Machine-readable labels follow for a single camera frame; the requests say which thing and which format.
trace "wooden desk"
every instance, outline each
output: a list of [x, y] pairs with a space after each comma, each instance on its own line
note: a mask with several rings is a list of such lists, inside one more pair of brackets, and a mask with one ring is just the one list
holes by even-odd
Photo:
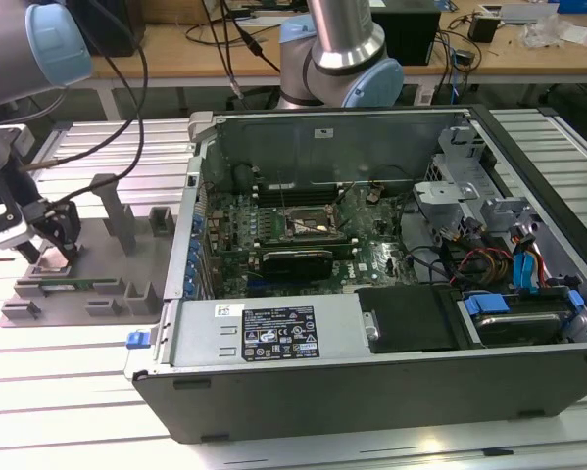
[[[455, 0], [459, 6], [456, 13], [444, 13], [441, 26], [460, 16], [470, 13], [478, 0]], [[502, 0], [512, 3], [518, 0]], [[565, 15], [564, 18], [577, 25], [587, 26], [587, 15]], [[176, 25], [153, 25], [147, 27], [143, 47], [150, 69], [152, 87], [193, 87], [229, 86], [217, 48], [188, 42], [183, 31]], [[499, 29], [491, 44], [482, 44], [482, 63], [469, 77], [470, 83], [587, 83], [587, 48], [572, 43], [563, 47], [528, 49], [521, 44], [518, 34], [521, 26], [506, 25]], [[457, 32], [466, 34], [468, 24], [461, 25]], [[202, 39], [211, 41], [212, 35], [203, 28]], [[218, 26], [219, 39], [222, 30]], [[276, 64], [280, 62], [278, 44], [279, 29], [259, 34], [267, 57]], [[234, 31], [231, 37], [237, 37]], [[462, 49], [473, 49], [467, 42], [452, 37], [452, 45]], [[231, 49], [232, 64], [237, 80], [242, 86], [277, 85], [277, 73], [261, 59], [254, 57], [245, 47]], [[137, 56], [117, 58], [116, 63], [130, 84], [140, 86], [142, 66]], [[97, 90], [108, 119], [120, 118], [112, 90], [121, 88], [111, 68], [101, 58], [94, 59], [93, 77], [79, 87]], [[435, 86], [445, 68], [443, 48], [435, 45], [428, 66], [404, 67], [405, 82], [417, 84], [416, 104], [429, 104]]]

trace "blue clip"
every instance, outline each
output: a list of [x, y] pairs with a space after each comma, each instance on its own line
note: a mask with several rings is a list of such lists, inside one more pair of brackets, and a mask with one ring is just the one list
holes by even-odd
[[502, 294], [475, 294], [465, 301], [470, 316], [490, 313], [507, 313], [511, 309]]
[[191, 239], [190, 242], [188, 242], [188, 249], [191, 252], [199, 252], [201, 248], [202, 246], [200, 245], [199, 241], [195, 240], [194, 238]]
[[202, 231], [202, 227], [204, 226], [204, 217], [198, 214], [193, 215], [193, 229], [192, 232], [199, 233]]
[[127, 335], [125, 347], [129, 350], [147, 350], [152, 345], [149, 344], [151, 333], [148, 331], [133, 331]]
[[573, 289], [567, 293], [567, 297], [576, 309], [576, 313], [580, 313], [582, 309], [585, 307], [585, 300], [583, 299], [583, 297], [578, 293], [578, 291], [575, 291]]
[[195, 298], [195, 284], [192, 282], [184, 283], [184, 298], [194, 299]]
[[188, 261], [192, 262], [194, 265], [197, 265], [197, 263], [199, 262], [199, 257], [197, 256], [197, 254], [195, 252], [189, 252], [188, 253]]
[[515, 255], [513, 266], [513, 283], [518, 289], [528, 289], [535, 294], [538, 289], [532, 285], [532, 271], [535, 267], [535, 259], [531, 255], [518, 253]]

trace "table leg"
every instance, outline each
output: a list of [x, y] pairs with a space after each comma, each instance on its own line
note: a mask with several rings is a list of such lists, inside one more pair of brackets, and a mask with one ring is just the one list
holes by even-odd
[[175, 87], [175, 94], [177, 95], [179, 110], [182, 112], [182, 115], [184, 116], [188, 112], [188, 103], [186, 101], [186, 91], [184, 90], [184, 87]]
[[531, 106], [532, 96], [535, 93], [535, 88], [537, 88], [537, 85], [535, 83], [524, 85], [524, 91], [521, 94], [521, 98], [519, 98], [517, 104], [522, 107]]
[[432, 96], [434, 95], [434, 85], [428, 83], [420, 83], [417, 86], [417, 93], [415, 94], [415, 106], [430, 106], [432, 104]]
[[99, 95], [99, 101], [104, 109], [107, 120], [121, 120], [121, 114], [117, 107], [117, 101], [115, 101], [115, 94], [112, 88], [97, 88], [97, 95]]

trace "metal slatted surface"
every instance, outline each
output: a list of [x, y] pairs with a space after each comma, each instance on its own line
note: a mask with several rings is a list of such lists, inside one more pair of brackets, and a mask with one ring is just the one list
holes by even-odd
[[[61, 159], [88, 150], [117, 130], [115, 122], [75, 123], [68, 132], [50, 137], [41, 160]], [[145, 146], [138, 166], [119, 182], [124, 203], [132, 205], [136, 216], [147, 216], [152, 206], [170, 206], [179, 210], [181, 189], [188, 161], [188, 119], [150, 120], [145, 122]], [[138, 126], [132, 124], [117, 140], [98, 152], [76, 162], [51, 168], [34, 175], [40, 194], [56, 200], [73, 189], [86, 186], [100, 172], [120, 173], [134, 158], [138, 145]], [[82, 218], [105, 216], [98, 197], [83, 194], [73, 199]]]
[[[569, 135], [558, 118], [537, 110], [492, 114], [587, 226], [587, 144]], [[504, 167], [498, 164], [496, 170], [511, 192], [521, 196]]]
[[[531, 122], [536, 118], [522, 113], [520, 119]], [[160, 133], [173, 130], [176, 122], [185, 126], [185, 121], [165, 121], [158, 127]], [[111, 131], [107, 125], [79, 125], [70, 134], [100, 138], [99, 132]], [[154, 129], [156, 123], [147, 126]], [[572, 154], [562, 158], [576, 161]], [[56, 180], [69, 180], [62, 169], [54, 171]], [[85, 184], [83, 175], [81, 183]], [[49, 174], [43, 176], [43, 181], [52, 181]], [[122, 198], [127, 191], [122, 191]], [[0, 264], [2, 290], [8, 289], [3, 281], [24, 268], [20, 257], [7, 255], [0, 252], [0, 263], [5, 263]], [[548, 419], [182, 446], [169, 438], [124, 376], [124, 369], [129, 375], [151, 352], [128, 355], [122, 343], [129, 331], [146, 327], [0, 329], [0, 468], [301, 465], [317, 469], [502, 470], [587, 466], [587, 397], [561, 416]], [[491, 447], [514, 454], [484, 457], [482, 450]]]

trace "workbench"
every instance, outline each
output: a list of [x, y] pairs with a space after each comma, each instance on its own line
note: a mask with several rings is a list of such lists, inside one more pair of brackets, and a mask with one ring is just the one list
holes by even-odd
[[[562, 119], [536, 110], [493, 114], [587, 226], [587, 143]], [[36, 160], [88, 148], [119, 125], [77, 123], [56, 130]], [[120, 197], [136, 216], [159, 205], [177, 214], [191, 145], [187, 120], [145, 125], [143, 162], [120, 183]], [[136, 142], [133, 124], [103, 153], [36, 174], [41, 192], [55, 199], [87, 184], [99, 167], [114, 171], [127, 165]], [[499, 172], [519, 194], [512, 177]], [[84, 218], [105, 214], [94, 196], [75, 201]], [[24, 270], [22, 259], [0, 251], [0, 306]], [[126, 378], [151, 350], [128, 354], [125, 338], [150, 326], [0, 328], [0, 468], [587, 467], [587, 397], [554, 418], [182, 446]]]
[[[497, 3], [516, 3], [518, 0], [502, 0]], [[446, 28], [450, 21], [461, 15], [471, 13], [479, 2], [477, 0], [456, 0], [459, 10], [441, 15], [441, 27]], [[587, 15], [564, 15], [577, 25], [587, 26]], [[538, 84], [538, 83], [587, 83], [587, 48], [573, 43], [563, 47], [528, 49], [521, 44], [518, 34], [522, 26], [506, 25], [496, 32], [491, 44], [480, 44], [482, 63], [478, 70], [469, 76], [471, 84]], [[143, 48], [150, 70], [151, 87], [174, 87], [178, 89], [180, 107], [186, 108], [182, 89], [184, 87], [228, 87], [229, 81], [223, 72], [217, 48], [188, 42], [184, 38], [187, 26], [175, 24], [148, 24]], [[222, 40], [222, 30], [218, 26], [218, 37]], [[249, 32], [258, 28], [248, 28]], [[467, 34], [468, 24], [456, 29]], [[202, 39], [212, 41], [207, 27], [203, 28]], [[237, 37], [235, 31], [230, 37]], [[258, 35], [265, 55], [277, 65], [280, 63], [278, 44], [279, 28]], [[473, 50], [467, 42], [458, 37], [452, 43], [462, 49]], [[237, 81], [241, 86], [255, 87], [278, 85], [279, 76], [268, 64], [254, 57], [245, 47], [231, 48], [232, 64]], [[130, 85], [142, 84], [142, 66], [137, 55], [130, 58], [117, 58], [119, 69], [129, 78]], [[95, 58], [94, 73], [91, 78], [75, 85], [97, 91], [108, 120], [120, 119], [113, 90], [122, 88], [112, 69], [102, 58]], [[405, 83], [417, 85], [416, 105], [429, 105], [435, 87], [445, 69], [445, 59], [441, 44], [435, 44], [428, 66], [405, 67]]]

